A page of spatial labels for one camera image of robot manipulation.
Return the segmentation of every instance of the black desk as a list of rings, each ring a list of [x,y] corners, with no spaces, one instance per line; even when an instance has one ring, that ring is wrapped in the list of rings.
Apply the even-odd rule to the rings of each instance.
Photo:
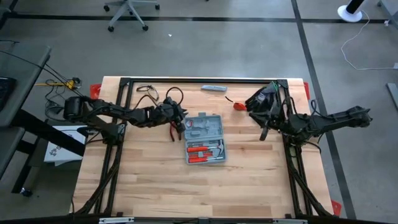
[[[0,42],[0,50],[43,67],[50,57],[51,48],[43,45]],[[4,146],[0,147],[0,178],[16,149],[24,153],[32,153],[26,150],[27,148],[31,149],[31,144],[20,141],[24,131],[46,139],[80,156],[84,154],[84,144],[21,109],[41,71],[42,68],[38,66],[0,52],[0,76],[17,80],[15,90],[3,110],[0,111],[0,142]]]

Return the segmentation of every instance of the table leg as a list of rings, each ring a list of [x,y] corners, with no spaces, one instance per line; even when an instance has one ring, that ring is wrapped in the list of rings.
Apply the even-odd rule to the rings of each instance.
[[[48,140],[60,147],[68,149],[70,152],[84,155],[85,145],[69,135],[53,128],[51,125],[41,121],[30,113],[19,110],[12,121],[12,125],[25,128],[26,131],[36,136]]]

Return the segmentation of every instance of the paper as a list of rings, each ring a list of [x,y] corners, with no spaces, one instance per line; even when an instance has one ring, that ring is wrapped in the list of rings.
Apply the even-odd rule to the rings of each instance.
[[[78,133],[76,130],[81,127],[86,126],[53,126],[53,128],[63,131],[65,134],[69,135],[70,137],[76,139],[81,143],[85,143],[86,137],[84,135]],[[79,161],[83,157],[70,152],[67,149],[64,149],[60,146],[57,146],[51,142],[49,142],[47,146],[47,150],[45,152],[44,162],[54,162],[55,166],[59,166],[66,162],[70,161]]]

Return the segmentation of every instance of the gray plastic case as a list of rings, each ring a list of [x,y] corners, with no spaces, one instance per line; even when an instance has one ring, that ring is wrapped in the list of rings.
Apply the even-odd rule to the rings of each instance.
[[[224,141],[224,129],[220,115],[209,115],[200,112],[199,116],[185,118],[185,160],[188,165],[199,165],[199,164],[210,164],[217,162],[224,162],[226,160],[226,146]],[[187,152],[188,147],[197,146],[208,146],[214,147],[219,146],[216,149],[210,149],[213,152],[213,159],[206,162],[192,162],[189,163],[189,153]],[[203,152],[198,152],[199,157],[203,157]]]

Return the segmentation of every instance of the computer keyboard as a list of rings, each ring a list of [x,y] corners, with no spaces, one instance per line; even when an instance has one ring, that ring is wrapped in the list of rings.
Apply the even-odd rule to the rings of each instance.
[[[17,80],[14,78],[0,77],[0,111],[6,105],[12,91],[14,91],[16,82]]]

